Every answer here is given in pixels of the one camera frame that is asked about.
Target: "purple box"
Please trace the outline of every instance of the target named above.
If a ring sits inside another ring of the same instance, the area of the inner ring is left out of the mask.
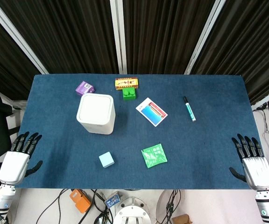
[[[94,86],[83,81],[78,88],[75,90],[78,95],[83,96],[85,93],[94,93]]]

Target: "green lego block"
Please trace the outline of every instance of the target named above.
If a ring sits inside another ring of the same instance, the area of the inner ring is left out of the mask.
[[[124,100],[135,99],[135,88],[134,87],[123,88],[122,92],[123,92],[123,99]]]

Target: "green marker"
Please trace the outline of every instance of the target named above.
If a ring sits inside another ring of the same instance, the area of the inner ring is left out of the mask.
[[[184,102],[185,102],[186,108],[187,108],[187,110],[189,111],[189,114],[190,114],[190,116],[191,116],[191,120],[192,120],[193,122],[196,121],[195,115],[194,115],[194,113],[192,112],[192,110],[191,110],[191,106],[190,106],[189,101],[187,100],[186,97],[184,97]]]

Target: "green plastic bag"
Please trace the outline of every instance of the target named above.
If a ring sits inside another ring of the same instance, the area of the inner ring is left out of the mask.
[[[168,161],[161,144],[143,149],[142,154],[148,168]]]

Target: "light blue cube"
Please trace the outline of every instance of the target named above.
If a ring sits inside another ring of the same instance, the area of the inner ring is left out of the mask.
[[[99,159],[104,168],[107,168],[115,163],[110,152],[99,156]]]

